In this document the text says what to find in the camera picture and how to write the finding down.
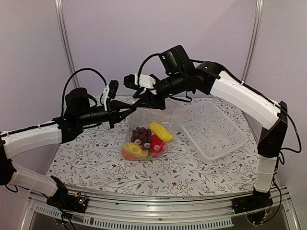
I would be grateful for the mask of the clear zip top bag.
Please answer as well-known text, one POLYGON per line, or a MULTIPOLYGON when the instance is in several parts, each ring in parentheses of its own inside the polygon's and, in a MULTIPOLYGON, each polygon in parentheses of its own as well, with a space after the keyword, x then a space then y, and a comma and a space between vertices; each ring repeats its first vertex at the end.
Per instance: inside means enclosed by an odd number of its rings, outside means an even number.
POLYGON ((151 161, 170 149, 187 109, 167 101, 166 109, 139 108, 129 116, 122 156, 128 161, 151 161))

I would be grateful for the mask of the red toy bell pepper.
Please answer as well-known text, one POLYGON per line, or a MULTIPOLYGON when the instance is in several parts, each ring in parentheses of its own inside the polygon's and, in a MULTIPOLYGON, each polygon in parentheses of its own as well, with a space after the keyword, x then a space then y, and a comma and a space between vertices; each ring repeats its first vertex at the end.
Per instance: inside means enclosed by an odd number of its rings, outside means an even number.
POLYGON ((158 158, 166 152, 167 145, 157 135, 150 136, 150 140, 152 141, 150 153, 153 158, 158 158))

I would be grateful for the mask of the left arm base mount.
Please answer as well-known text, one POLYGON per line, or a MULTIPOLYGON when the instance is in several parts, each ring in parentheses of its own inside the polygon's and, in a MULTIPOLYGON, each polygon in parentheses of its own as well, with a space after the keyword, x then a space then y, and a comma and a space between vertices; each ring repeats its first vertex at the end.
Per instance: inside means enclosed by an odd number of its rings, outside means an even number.
POLYGON ((85 213, 88 206, 88 196, 78 192, 74 195, 68 194, 65 184, 57 177, 51 176, 55 181, 57 190, 53 196, 47 198, 47 204, 59 210, 68 210, 77 213, 85 213))

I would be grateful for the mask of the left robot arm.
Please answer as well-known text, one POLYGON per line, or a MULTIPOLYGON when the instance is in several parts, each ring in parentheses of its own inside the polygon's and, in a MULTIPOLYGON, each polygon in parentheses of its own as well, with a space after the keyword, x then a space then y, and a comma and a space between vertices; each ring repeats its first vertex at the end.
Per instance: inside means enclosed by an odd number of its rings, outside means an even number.
POLYGON ((86 128, 108 122, 110 128, 136 110, 131 104, 115 100, 115 90, 105 87, 104 105, 90 106, 94 97, 83 87, 73 89, 65 96, 64 115, 51 121, 10 131, 0 137, 0 184, 16 185, 52 197, 61 208, 71 204, 66 187, 60 179, 38 174, 18 164, 12 158, 43 146, 64 144, 75 140, 86 128))

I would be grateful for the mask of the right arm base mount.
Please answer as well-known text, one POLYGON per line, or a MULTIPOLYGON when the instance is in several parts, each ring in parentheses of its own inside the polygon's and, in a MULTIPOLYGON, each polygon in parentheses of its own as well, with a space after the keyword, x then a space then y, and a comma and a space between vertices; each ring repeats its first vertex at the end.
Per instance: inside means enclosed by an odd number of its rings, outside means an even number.
POLYGON ((272 204, 270 192, 258 192, 256 189, 251 195, 232 199, 232 209, 236 214, 269 207, 272 204))

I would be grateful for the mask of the orange toy pumpkin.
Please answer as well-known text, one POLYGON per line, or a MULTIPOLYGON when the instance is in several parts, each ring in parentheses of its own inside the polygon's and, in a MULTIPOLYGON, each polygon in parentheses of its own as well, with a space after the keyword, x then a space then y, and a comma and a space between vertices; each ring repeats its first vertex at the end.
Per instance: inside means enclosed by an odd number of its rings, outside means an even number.
POLYGON ((131 154, 125 152, 125 151, 122 151, 122 156, 124 159, 128 160, 128 161, 134 161, 134 160, 138 160, 137 157, 135 156, 132 156, 131 154))

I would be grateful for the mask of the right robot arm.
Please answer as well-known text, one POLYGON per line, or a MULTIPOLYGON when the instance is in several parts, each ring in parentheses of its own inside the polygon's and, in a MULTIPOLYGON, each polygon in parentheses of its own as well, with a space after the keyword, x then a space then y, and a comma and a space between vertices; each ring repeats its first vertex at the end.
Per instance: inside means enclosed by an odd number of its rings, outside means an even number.
POLYGON ((132 84, 137 87, 133 96, 137 99, 137 107, 164 110, 166 98, 182 92, 200 91, 229 102, 258 121, 261 125, 257 146, 260 160, 254 194, 249 197, 248 205, 258 209, 266 202, 288 128, 286 103, 272 101, 239 81, 219 63, 189 58, 181 45, 149 55, 131 77, 132 84), (153 57, 159 57, 166 78, 159 80, 142 74, 144 65, 153 57))

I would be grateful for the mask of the purple toy grapes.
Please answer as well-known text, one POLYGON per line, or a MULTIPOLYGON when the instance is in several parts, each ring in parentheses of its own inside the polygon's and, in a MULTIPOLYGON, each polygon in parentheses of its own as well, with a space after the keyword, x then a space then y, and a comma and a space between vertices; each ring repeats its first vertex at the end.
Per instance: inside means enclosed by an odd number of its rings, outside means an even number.
POLYGON ((150 129, 137 126, 131 132, 130 141, 140 145, 144 150, 149 150, 152 142, 150 136, 152 136, 150 129))

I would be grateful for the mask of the white plastic basket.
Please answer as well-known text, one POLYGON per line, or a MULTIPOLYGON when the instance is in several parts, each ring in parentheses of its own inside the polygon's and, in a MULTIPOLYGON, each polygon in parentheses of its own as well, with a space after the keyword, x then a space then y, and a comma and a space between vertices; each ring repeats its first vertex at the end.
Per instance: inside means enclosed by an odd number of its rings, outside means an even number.
POLYGON ((212 162, 242 147, 247 135, 220 108, 203 101, 184 107, 181 128, 204 162, 212 162))

